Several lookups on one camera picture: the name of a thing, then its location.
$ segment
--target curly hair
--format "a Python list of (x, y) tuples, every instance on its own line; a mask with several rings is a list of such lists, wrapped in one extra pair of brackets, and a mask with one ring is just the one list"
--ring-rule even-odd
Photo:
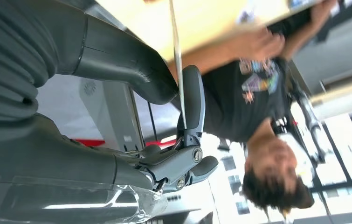
[(263, 210), (270, 206), (280, 211), (289, 211), (291, 208), (309, 208), (314, 204), (311, 192), (300, 178), (292, 194), (285, 191), (284, 181), (268, 178), (262, 182), (256, 177), (253, 169), (244, 175), (242, 193), (256, 207)]

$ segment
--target transparent plastic cover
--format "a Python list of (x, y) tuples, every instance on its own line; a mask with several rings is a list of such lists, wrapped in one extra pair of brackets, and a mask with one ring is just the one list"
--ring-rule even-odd
[(161, 193), (131, 185), (93, 189), (0, 182), (0, 224), (134, 224), (166, 207)]

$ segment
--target human hand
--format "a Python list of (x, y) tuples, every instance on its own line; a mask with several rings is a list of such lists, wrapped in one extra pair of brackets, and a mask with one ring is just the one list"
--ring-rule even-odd
[(331, 15), (331, 10), (338, 0), (324, 0), (311, 8), (311, 23), (313, 29), (319, 31)]
[(268, 29), (243, 33), (225, 42), (232, 59), (264, 61), (280, 54), (284, 47), (284, 36), (272, 34)]

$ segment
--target graphic print on shirt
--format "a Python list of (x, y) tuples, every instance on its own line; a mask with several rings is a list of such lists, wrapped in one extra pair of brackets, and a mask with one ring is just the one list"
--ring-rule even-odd
[[(265, 62), (256, 62), (248, 60), (240, 60), (240, 72), (245, 75), (251, 75), (243, 84), (244, 91), (243, 98), (246, 104), (254, 102), (254, 92), (268, 91), (272, 94), (276, 91), (279, 74), (277, 72), (277, 65), (272, 60)], [(267, 79), (262, 79), (257, 73), (265, 72)]]
[(244, 101), (246, 101), (246, 104), (252, 104), (254, 102), (254, 93), (252, 91), (248, 91), (243, 94)]

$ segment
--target black t-shirt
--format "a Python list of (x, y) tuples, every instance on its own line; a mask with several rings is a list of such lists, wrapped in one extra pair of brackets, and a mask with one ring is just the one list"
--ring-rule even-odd
[(286, 61), (234, 61), (202, 77), (206, 97), (204, 131), (246, 142), (266, 118), (286, 114)]

